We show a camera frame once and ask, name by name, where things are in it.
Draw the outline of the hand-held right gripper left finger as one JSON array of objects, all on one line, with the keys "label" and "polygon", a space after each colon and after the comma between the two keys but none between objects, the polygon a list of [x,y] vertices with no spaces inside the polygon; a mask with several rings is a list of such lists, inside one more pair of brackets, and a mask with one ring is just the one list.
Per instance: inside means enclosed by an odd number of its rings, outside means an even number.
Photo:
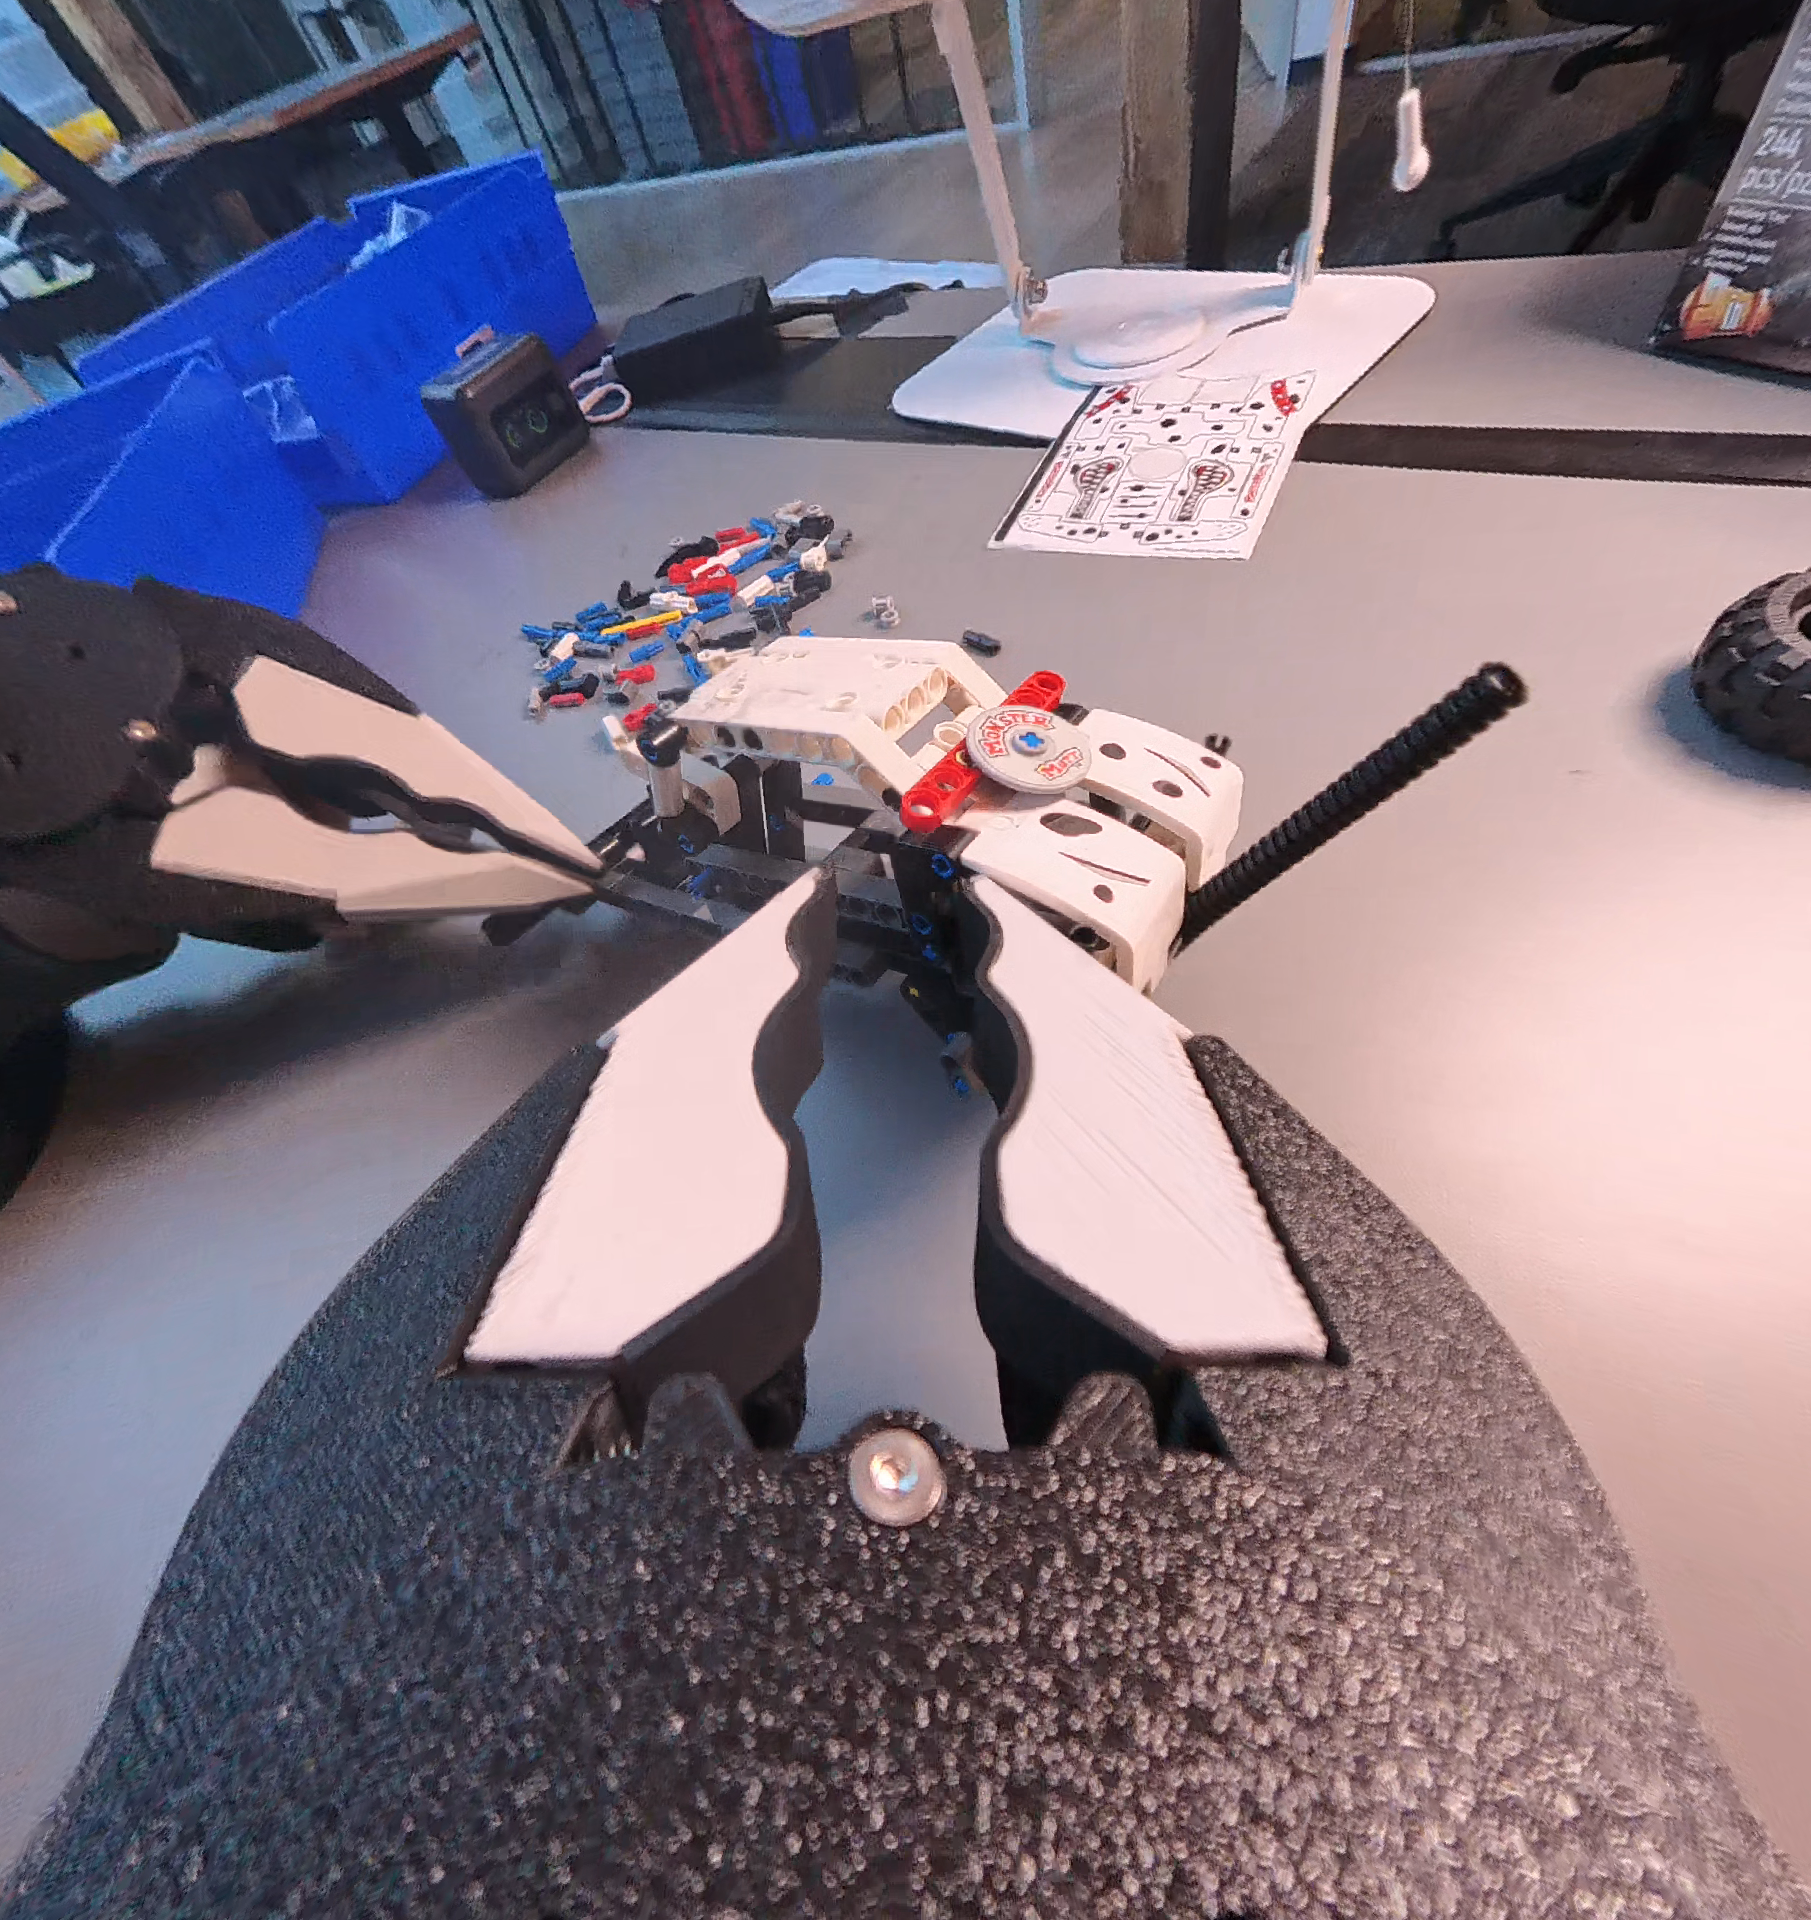
[{"label": "hand-held right gripper left finger", "polygon": [[671,1379],[733,1404],[804,1357],[822,1240],[798,1106],[822,1069],[838,896],[806,868],[605,1037],[463,1348],[469,1370]]}]

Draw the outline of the black office chair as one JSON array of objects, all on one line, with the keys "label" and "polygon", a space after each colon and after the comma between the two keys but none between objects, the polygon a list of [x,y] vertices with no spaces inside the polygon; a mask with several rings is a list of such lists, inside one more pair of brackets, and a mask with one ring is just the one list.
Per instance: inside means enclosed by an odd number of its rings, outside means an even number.
[{"label": "black office chair", "polygon": [[1646,222],[1662,188],[1676,179],[1716,187],[1724,179],[1744,123],[1720,113],[1726,66],[1754,43],[1788,30],[1796,2],[1542,2],[1542,13],[1614,36],[1568,58],[1552,80],[1572,92],[1606,66],[1664,61],[1676,69],[1658,113],[1566,163],[1450,214],[1440,224],[1438,260],[1454,260],[1458,232],[1470,224],[1560,199],[1590,214],[1566,252],[1590,252],[1618,222]]}]

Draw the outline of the toy set cardboard box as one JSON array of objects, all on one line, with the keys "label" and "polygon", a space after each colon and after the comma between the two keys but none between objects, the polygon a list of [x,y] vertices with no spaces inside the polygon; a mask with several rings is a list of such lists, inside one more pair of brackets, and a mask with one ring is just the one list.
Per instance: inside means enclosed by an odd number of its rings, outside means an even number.
[{"label": "toy set cardboard box", "polygon": [[1811,376],[1811,2],[1648,344]]}]

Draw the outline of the wooden post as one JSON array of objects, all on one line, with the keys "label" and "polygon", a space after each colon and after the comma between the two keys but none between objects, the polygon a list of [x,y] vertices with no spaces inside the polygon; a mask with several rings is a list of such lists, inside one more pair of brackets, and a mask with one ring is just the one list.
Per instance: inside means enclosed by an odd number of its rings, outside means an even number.
[{"label": "wooden post", "polygon": [[1126,265],[1220,273],[1228,255],[1240,2],[1122,2],[1118,234]]}]

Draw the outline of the white toy brick truck model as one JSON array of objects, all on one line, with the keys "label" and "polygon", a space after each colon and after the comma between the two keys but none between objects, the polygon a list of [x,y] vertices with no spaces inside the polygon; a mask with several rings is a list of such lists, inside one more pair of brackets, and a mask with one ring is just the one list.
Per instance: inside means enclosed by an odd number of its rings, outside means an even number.
[{"label": "white toy brick truck model", "polygon": [[1244,776],[1222,736],[1082,706],[1052,671],[1004,688],[956,642],[780,636],[609,718],[649,798],[593,844],[599,889],[731,933],[828,868],[838,976],[898,976],[960,1044],[986,943],[962,928],[964,885],[996,883],[1152,996],[1184,947],[1526,699],[1486,665],[1232,854]]}]

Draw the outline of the pile of small brick pieces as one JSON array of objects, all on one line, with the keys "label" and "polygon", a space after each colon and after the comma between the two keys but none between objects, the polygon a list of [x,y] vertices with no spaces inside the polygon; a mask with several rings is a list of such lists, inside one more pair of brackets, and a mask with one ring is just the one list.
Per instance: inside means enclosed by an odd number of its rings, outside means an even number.
[{"label": "pile of small brick pieces", "polygon": [[1006,684],[976,642],[916,639],[892,594],[842,591],[852,554],[812,500],[681,541],[653,574],[525,629],[523,708],[593,721],[631,762],[679,722],[711,762],[782,758],[822,787],[914,774]]}]

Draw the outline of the black toy tyre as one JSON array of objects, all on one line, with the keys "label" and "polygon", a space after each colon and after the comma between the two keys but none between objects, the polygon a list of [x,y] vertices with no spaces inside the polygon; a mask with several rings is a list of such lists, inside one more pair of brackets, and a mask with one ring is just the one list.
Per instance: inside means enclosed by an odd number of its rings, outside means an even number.
[{"label": "black toy tyre", "polygon": [[1726,732],[1811,767],[1811,569],[1726,608],[1690,665],[1690,687]]}]

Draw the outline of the white book stand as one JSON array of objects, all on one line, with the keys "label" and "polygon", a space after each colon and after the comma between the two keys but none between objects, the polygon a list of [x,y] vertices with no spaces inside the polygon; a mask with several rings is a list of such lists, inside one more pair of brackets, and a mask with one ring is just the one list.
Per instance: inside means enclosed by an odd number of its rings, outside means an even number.
[{"label": "white book stand", "polygon": [[1048,442],[1080,406],[1080,389],[1242,373],[1314,373],[1310,408],[1322,410],[1432,309],[1436,294],[1422,281],[1320,270],[1342,92],[1334,69],[1322,88],[1310,224],[1288,277],[1092,268],[1044,287],[1018,242],[966,7],[934,2],[930,13],[1010,306],[908,378],[894,414]]}]

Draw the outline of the wooden workbench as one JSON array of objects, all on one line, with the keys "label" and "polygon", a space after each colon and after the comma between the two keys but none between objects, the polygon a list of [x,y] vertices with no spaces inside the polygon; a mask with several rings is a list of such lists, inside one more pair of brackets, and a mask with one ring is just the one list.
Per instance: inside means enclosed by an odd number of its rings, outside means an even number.
[{"label": "wooden workbench", "polygon": [[471,5],[115,5],[95,55],[133,123],[99,174],[185,266],[229,265],[341,214],[365,183],[455,166],[431,104],[487,56]]}]

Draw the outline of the grey desk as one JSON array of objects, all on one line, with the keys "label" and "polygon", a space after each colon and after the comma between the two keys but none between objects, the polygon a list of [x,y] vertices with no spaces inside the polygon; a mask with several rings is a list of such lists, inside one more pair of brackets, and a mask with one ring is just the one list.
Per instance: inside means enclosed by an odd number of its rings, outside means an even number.
[{"label": "grey desk", "polygon": [[[1811,378],[1656,355],[1646,338],[1678,252],[1416,262],[1436,304],[1332,408],[1342,422],[1660,429],[1811,434]],[[900,384],[986,324],[1004,301],[924,292],[850,340],[798,340],[774,370],[641,406],[647,429],[796,439],[1030,446],[1026,433],[892,412]]]},{"label": "grey desk", "polygon": [[[1460,677],[1532,701],[1214,931],[1164,1000],[1478,1289],[1576,1430],[1676,1666],[1811,1885],[1811,778],[1696,712],[1716,612],[1811,564],[1811,492],[1300,467],[1252,563],[988,539],[1030,451],[637,433],[523,500],[455,471],[335,523],[307,621],[579,832],[631,784],[525,711],[523,625],[806,496],[822,627],[966,629],[1088,705],[1228,736],[1266,832]],[[0,1215],[0,1879],[93,1739],[233,1430],[317,1309],[669,924],[491,950],[185,947],[81,1013]]]}]

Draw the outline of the black power adapter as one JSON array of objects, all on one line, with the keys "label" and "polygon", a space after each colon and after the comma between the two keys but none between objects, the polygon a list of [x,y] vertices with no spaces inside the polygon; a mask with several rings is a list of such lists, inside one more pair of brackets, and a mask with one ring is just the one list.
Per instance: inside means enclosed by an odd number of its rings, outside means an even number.
[{"label": "black power adapter", "polygon": [[613,366],[631,399],[651,406],[770,373],[780,350],[768,283],[745,277],[635,315]]}]

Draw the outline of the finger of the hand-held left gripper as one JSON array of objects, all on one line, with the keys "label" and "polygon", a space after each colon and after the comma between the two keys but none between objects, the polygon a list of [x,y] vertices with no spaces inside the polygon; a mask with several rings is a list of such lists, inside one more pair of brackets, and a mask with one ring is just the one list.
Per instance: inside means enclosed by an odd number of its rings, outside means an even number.
[{"label": "finger of the hand-held left gripper", "polygon": [[351,922],[487,917],[589,898],[589,883],[507,850],[451,850],[409,828],[357,831],[301,813],[235,753],[203,746],[151,867],[331,903]]},{"label": "finger of the hand-held left gripper", "polygon": [[597,875],[603,864],[575,832],[435,718],[401,712],[281,660],[255,658],[233,688],[249,741],[303,767],[371,771],[419,804],[473,808],[509,846]]}]

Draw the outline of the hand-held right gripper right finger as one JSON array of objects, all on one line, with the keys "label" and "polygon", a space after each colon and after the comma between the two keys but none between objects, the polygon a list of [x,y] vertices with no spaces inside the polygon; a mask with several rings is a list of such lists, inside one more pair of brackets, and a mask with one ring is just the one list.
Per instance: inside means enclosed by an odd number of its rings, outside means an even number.
[{"label": "hand-held right gripper right finger", "polygon": [[974,1297],[1008,1440],[1046,1443],[1090,1377],[1138,1380],[1170,1436],[1198,1370],[1332,1357],[1188,1030],[990,879],[966,885],[966,957],[1000,1113]]}]

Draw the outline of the toy sticker sheet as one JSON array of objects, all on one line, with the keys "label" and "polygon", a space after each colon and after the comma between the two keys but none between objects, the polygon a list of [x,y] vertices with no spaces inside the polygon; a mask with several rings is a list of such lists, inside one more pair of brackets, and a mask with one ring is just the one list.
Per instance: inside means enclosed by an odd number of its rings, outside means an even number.
[{"label": "toy sticker sheet", "polygon": [[1312,421],[1316,374],[1166,374],[1096,390],[996,550],[1242,563]]}]

